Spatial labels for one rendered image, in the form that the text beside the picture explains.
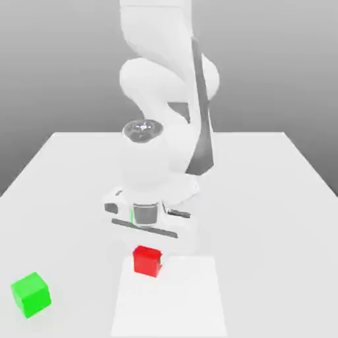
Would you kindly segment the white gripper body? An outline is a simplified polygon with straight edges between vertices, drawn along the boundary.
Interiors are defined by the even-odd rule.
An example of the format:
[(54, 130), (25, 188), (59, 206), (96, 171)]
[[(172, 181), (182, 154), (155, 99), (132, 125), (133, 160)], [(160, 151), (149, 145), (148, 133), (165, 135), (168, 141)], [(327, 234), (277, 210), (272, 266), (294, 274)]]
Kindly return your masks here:
[(196, 243), (196, 223), (173, 215), (154, 226), (140, 227), (126, 220), (112, 218), (114, 235), (131, 247), (145, 246), (158, 250), (193, 250)]

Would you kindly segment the small red cube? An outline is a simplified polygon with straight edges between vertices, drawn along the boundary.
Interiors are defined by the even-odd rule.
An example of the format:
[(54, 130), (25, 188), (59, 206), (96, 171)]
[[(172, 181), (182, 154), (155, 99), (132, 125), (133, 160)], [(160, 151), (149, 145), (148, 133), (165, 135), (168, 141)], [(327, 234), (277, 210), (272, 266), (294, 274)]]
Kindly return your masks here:
[(156, 278), (162, 266), (158, 266), (157, 253), (160, 250), (137, 246), (133, 251), (134, 272)]

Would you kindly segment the small green cube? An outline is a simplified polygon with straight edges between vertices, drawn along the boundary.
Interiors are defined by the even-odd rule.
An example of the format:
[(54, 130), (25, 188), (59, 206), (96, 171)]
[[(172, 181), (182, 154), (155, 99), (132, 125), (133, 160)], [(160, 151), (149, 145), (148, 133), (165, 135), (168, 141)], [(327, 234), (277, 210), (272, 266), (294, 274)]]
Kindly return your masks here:
[(25, 318), (31, 318), (51, 305), (50, 290), (37, 272), (33, 272), (11, 285), (15, 303)]

